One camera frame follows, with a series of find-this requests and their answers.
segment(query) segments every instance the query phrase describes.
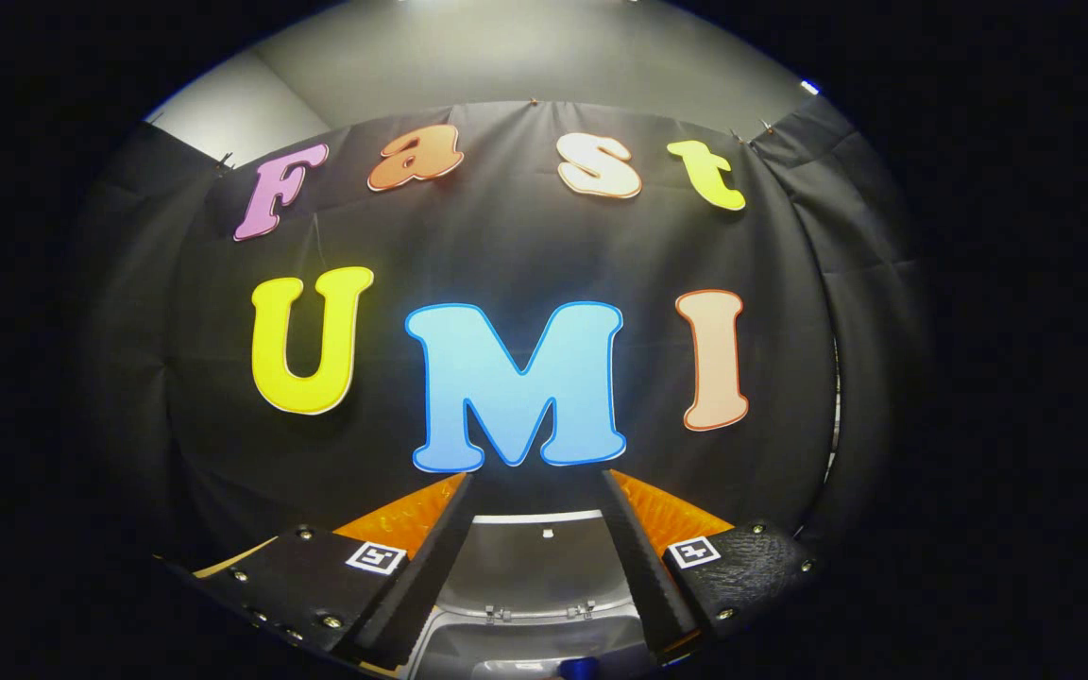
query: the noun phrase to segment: yellow letter u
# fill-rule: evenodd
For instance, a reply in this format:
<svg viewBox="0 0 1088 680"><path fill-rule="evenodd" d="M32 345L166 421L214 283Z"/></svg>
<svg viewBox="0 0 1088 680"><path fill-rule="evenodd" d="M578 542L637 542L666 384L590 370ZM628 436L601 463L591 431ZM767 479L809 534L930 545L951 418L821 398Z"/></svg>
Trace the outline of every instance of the yellow letter u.
<svg viewBox="0 0 1088 680"><path fill-rule="evenodd" d="M350 387L355 364L355 314L359 294L372 284L371 270L342 268L325 272L317 292L325 298L321 319L321 360L313 375L288 371L288 321L293 301L305 284L298 279L273 279L255 288L255 344L250 368L255 386L276 409L302 415L323 413L342 401Z"/></svg>

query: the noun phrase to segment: blue letter m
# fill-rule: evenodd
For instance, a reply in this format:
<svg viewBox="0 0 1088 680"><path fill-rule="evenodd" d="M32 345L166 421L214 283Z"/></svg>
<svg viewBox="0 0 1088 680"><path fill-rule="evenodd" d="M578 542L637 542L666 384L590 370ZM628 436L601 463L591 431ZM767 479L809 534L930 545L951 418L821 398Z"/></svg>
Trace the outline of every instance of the blue letter m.
<svg viewBox="0 0 1088 680"><path fill-rule="evenodd" d="M604 461L623 453L613 403L613 339L623 325L616 307L569 302L553 312L519 370L483 311L435 305L410 313L406 332L426 360L426 444L413 465L426 472L481 468L484 452L468 440L471 408L506 465L518 466L553 406L553 436L541 447L549 465Z"/></svg>

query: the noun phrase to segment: gray wall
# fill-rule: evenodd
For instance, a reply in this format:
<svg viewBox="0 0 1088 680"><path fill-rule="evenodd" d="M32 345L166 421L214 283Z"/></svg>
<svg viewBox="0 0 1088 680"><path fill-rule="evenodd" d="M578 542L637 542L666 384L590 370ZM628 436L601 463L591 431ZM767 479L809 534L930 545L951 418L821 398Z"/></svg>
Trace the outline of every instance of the gray wall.
<svg viewBox="0 0 1088 680"><path fill-rule="evenodd" d="M440 104L607 103L751 138L809 96L799 75L657 0L354 0L233 57L150 120L240 164L321 125Z"/></svg>

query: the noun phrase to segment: black fabric backdrop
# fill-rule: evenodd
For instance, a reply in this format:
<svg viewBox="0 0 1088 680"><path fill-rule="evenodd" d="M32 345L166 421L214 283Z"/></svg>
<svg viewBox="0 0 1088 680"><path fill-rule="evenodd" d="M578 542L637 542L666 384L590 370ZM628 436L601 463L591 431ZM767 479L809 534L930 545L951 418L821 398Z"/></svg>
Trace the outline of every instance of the black fabric backdrop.
<svg viewBox="0 0 1088 680"><path fill-rule="evenodd" d="M410 129L456 125L453 173L374 194L380 149ZM643 181L620 201L567 189L555 143L608 135ZM704 201L666 144L697 139L730 160L744 211ZM267 236L233 240L264 160L324 141L297 201ZM422 347L405 318L426 305L486 312L519 366L548 316L576 300L614 305L617 429L607 463L552 468L540 444L509 469L475 472L482 512L593 507L584 479L615 468L729 521L767 517L830 547L885 465L901 405L928 361L919 265L894 186L821 98L750 146L717 131L582 103L467 103L307 139L225 173L143 125L83 210L75 287L85 294L78 413L90 450L138 522L138 545L187 567L233 555L298 521L341 526L441 479L411 465L425 438ZM288 364L320 351L324 271L367 267L355 379L319 417L268 405L250 373L255 285L294 275ZM692 432L691 329L673 309L692 289L730 289L747 417ZM833 333L841 354L841 453L833 430ZM470 417L474 444L490 452Z"/></svg>

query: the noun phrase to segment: letter m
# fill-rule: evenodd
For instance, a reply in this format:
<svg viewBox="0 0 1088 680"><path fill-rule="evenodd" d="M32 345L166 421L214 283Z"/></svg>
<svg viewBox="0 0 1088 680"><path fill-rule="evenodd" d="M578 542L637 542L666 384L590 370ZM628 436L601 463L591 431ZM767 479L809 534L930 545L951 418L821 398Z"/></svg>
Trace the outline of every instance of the letter m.
<svg viewBox="0 0 1088 680"><path fill-rule="evenodd" d="M549 465L604 461L623 453L613 400L613 339L623 325L616 307L569 302L548 319L527 370L519 370L483 311L435 305L410 313L406 332L426 361L426 444L413 465L426 472L481 468L484 452L468 438L468 413L509 466L527 458L553 408L553 436L541 447Z"/></svg>

